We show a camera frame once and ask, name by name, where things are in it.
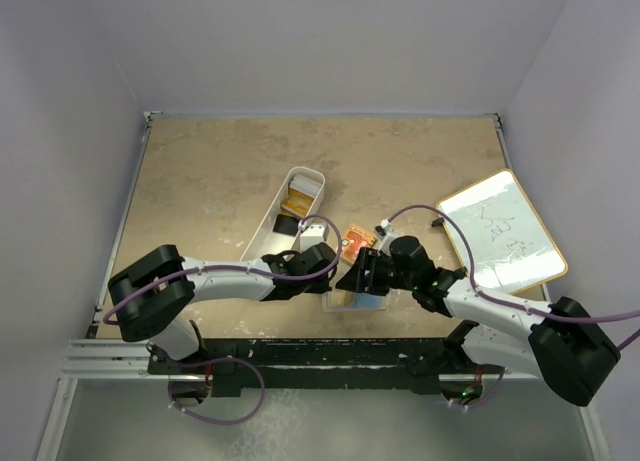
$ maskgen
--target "wooden table surface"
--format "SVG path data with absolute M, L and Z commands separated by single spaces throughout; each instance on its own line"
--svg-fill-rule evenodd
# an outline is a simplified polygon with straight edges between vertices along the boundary
M 162 244 L 182 255 L 237 261 L 287 172 L 306 166 L 327 178 L 319 213 L 341 230 L 373 229 L 408 204 L 435 205 L 505 166 L 486 118 L 178 118 L 153 123 L 113 273 Z M 436 265 L 459 266 L 427 211 L 396 229 L 420 238 Z M 541 289 L 521 293 L 543 299 Z M 111 307 L 110 299 L 105 306 Z M 392 291 L 383 311 L 326 313 L 317 295 L 290 301 L 216 300 L 190 305 L 204 337 L 440 337 L 458 320 Z M 101 325 L 100 338 L 118 338 Z

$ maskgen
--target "white plastic bin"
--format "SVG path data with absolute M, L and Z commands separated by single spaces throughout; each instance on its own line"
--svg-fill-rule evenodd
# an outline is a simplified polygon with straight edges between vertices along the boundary
M 273 198 L 271 206 L 269 206 L 267 213 L 264 215 L 264 218 L 262 218 L 260 226 L 253 235 L 253 238 L 251 238 L 251 242 L 247 245 L 247 249 L 245 249 L 240 261 L 259 258 L 265 254 L 277 254 L 287 249 L 295 249 L 297 246 L 297 236 L 293 237 L 273 232 L 276 217 L 281 212 L 280 204 L 289 196 L 289 183 L 296 174 L 302 174 L 303 176 L 321 184 L 320 191 L 311 204 L 307 214 L 315 214 L 318 212 L 320 204 L 324 199 L 324 187 L 326 182 L 324 175 L 318 171 L 314 171 L 313 169 L 296 166 L 289 171 L 289 174 L 287 174 L 287 177 L 282 182 L 276 197 Z

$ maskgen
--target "orange package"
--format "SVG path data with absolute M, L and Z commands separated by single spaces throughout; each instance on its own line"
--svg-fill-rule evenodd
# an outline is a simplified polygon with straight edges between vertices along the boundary
M 371 248 L 375 243 L 376 236 L 373 232 L 352 223 L 349 225 L 349 229 L 347 229 L 342 240 L 342 254 L 340 258 L 348 264 L 353 264 L 358 258 L 360 248 Z

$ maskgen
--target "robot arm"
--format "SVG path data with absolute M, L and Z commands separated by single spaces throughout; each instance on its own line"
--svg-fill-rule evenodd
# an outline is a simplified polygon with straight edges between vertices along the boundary
M 225 298 L 288 300 L 303 292 L 324 293 L 330 289 L 329 275 L 291 281 L 251 270 L 305 276 L 326 268 L 335 255 L 327 244 L 318 243 L 302 253 L 292 251 L 252 261 L 220 263 L 182 257 L 175 246 L 164 245 L 113 276 L 108 286 L 115 305 L 154 280 L 191 272 L 136 297 L 117 310 L 116 316 L 124 341 L 150 339 L 174 360 L 202 360 L 206 353 L 202 352 L 197 326 L 178 316 L 188 304 Z
M 483 289 L 522 309 L 487 301 L 473 289 L 464 268 L 436 268 L 417 238 L 393 237 L 383 239 L 381 251 L 361 249 L 336 287 L 380 296 L 391 288 L 411 291 L 424 309 L 470 321 L 449 337 L 452 354 L 543 378 L 578 406 L 589 404 L 619 361 L 619 350 L 598 325 L 562 323 L 528 312 L 535 307 L 558 316 L 589 317 L 577 301 L 563 297 L 550 304 Z

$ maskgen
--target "white wall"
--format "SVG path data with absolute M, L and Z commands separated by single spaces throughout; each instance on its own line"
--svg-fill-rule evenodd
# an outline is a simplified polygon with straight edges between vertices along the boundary
M 569 0 L 505 117 L 516 172 L 592 314 L 638 309 L 640 0 Z M 640 322 L 607 325 L 619 342 Z M 615 459 L 640 450 L 640 342 L 599 396 Z
M 84 0 L 0 0 L 0 457 L 35 456 L 91 319 L 141 109 Z
M 504 109 L 566 0 L 92 0 L 145 109 Z

